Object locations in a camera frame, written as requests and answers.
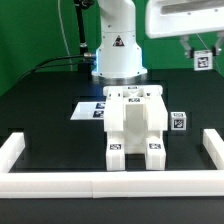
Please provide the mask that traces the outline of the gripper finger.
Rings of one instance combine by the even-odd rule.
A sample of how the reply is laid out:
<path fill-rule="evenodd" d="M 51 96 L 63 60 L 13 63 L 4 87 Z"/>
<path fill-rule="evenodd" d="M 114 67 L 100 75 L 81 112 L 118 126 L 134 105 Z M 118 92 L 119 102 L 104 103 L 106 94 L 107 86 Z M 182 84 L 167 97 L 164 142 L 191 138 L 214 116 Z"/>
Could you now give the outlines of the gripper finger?
<path fill-rule="evenodd" d="M 185 50 L 185 56 L 187 58 L 193 58 L 194 57 L 194 48 L 191 47 L 189 44 L 189 36 L 188 35 L 181 36 L 180 43 Z"/>
<path fill-rule="evenodd" d="M 212 53 L 214 56 L 219 56 L 222 51 L 222 44 L 224 43 L 224 31 L 217 33 L 217 41 L 212 47 Z"/>

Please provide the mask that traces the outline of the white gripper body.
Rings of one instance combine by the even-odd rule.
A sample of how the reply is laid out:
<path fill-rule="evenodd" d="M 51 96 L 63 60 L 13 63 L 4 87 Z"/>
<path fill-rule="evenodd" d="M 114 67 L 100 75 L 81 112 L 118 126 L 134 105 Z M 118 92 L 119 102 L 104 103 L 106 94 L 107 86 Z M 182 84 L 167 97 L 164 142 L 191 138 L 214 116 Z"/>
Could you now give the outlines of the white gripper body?
<path fill-rule="evenodd" d="M 224 0 L 149 0 L 145 29 L 150 38 L 224 31 Z"/>

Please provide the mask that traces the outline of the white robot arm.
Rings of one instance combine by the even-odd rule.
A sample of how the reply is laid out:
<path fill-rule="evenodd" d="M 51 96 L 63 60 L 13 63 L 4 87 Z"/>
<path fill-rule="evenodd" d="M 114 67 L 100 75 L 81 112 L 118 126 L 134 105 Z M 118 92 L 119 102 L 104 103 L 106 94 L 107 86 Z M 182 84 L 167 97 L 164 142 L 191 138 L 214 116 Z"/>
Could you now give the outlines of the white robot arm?
<path fill-rule="evenodd" d="M 147 73 L 142 49 L 136 42 L 136 9 L 132 0 L 97 0 L 101 44 L 96 50 L 92 76 L 107 83 L 130 83 Z M 216 32 L 218 41 L 208 54 L 219 53 L 224 43 L 224 0 L 148 0 L 145 32 L 150 38 L 178 36 L 188 58 L 198 54 L 188 44 L 192 34 Z"/>

